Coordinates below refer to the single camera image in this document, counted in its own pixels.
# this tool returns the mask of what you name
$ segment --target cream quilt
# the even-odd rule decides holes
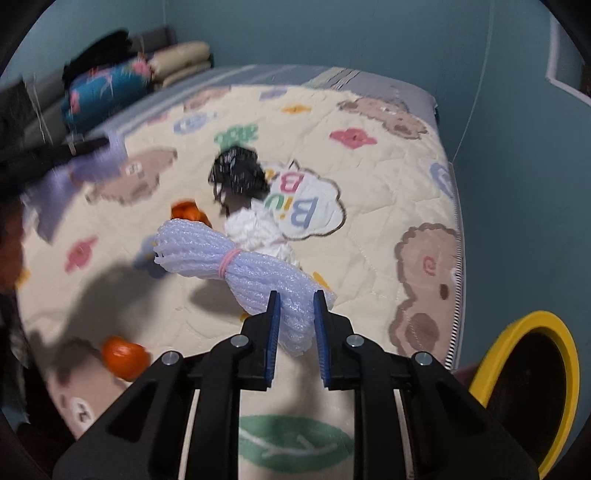
[[[127,135],[121,176],[76,198],[53,245],[27,238],[21,317],[75,435],[126,386],[100,361],[107,337],[155,359],[240,331],[243,311],[223,282],[168,274],[151,250],[178,200],[194,199],[223,231],[207,175],[234,143],[257,151],[271,183],[264,203],[302,269],[337,294],[334,311],[387,351],[451,364],[461,249],[438,133],[401,103],[350,92],[202,90]],[[240,440],[243,479],[350,476],[353,396],[323,389],[314,348],[280,350],[273,387],[242,394]]]

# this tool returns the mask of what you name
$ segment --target yellow bin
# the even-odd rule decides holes
[[[570,433],[579,399],[579,359],[566,325],[550,312],[509,325],[479,365],[470,393],[530,454],[544,478]]]

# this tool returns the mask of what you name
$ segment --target white cord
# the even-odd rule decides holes
[[[45,117],[43,116],[43,111],[41,110],[41,102],[39,101],[39,97],[37,95],[37,84],[33,82],[33,93],[35,94],[35,100],[37,101],[37,108],[35,108],[35,113],[37,114],[37,118],[39,119],[39,128],[41,129],[41,135],[43,136],[43,143],[45,143],[45,135],[43,134],[43,127],[41,126],[41,122],[43,122],[43,126],[47,131],[47,136],[49,137],[49,142],[53,145],[53,138],[51,137],[51,132],[47,127],[47,123],[45,122]]]
[[[478,96],[480,95],[480,88],[482,87],[482,80],[484,80],[484,73],[486,71],[486,63],[488,62],[488,53],[491,49],[491,41],[492,41],[492,27],[495,23],[495,0],[491,0],[491,5],[489,7],[489,14],[488,14],[488,37],[486,38],[486,48],[484,51],[484,59],[482,60],[482,71],[480,72],[480,80],[478,80],[478,88],[476,89],[476,95],[474,96],[474,102],[472,103],[472,109],[470,110],[470,115],[468,115],[468,120],[466,121],[466,127],[464,128],[464,133],[460,139],[460,142],[457,145],[456,153],[452,158],[452,164],[454,163],[457,153],[460,151],[460,147],[462,146],[462,142],[464,141],[464,137],[466,136],[466,132],[468,131],[468,125],[470,125],[470,120],[472,120],[472,114],[474,113],[474,109],[476,108],[476,102],[478,101]]]

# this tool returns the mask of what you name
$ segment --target bear print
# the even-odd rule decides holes
[[[390,341],[400,355],[426,351],[443,362],[454,322],[456,233],[440,223],[411,227],[394,254],[408,299],[390,324]]]
[[[211,100],[222,98],[229,91],[230,87],[208,88],[206,90],[201,90],[185,102],[184,111],[188,112],[192,110],[199,110],[206,103],[210,102]]]
[[[75,438],[79,438],[125,391],[90,342],[66,342],[48,370],[47,390]]]
[[[392,135],[408,140],[417,140],[421,138],[420,134],[427,133],[427,127],[408,113],[408,108],[401,102],[388,103],[376,98],[362,97],[354,102],[341,102],[339,108],[379,120]]]
[[[160,184],[160,172],[177,158],[173,148],[156,148],[134,155],[119,168],[119,177],[101,182],[86,196],[88,203],[101,198],[131,205],[150,197]]]

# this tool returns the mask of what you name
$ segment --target green leaf print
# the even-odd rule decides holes
[[[244,145],[250,141],[257,140],[257,124],[234,125],[225,132],[218,133],[213,141],[219,144],[222,150],[230,148],[233,145]]]
[[[238,435],[240,455],[278,472],[322,470],[353,453],[353,440],[345,432],[304,417],[241,417]]]

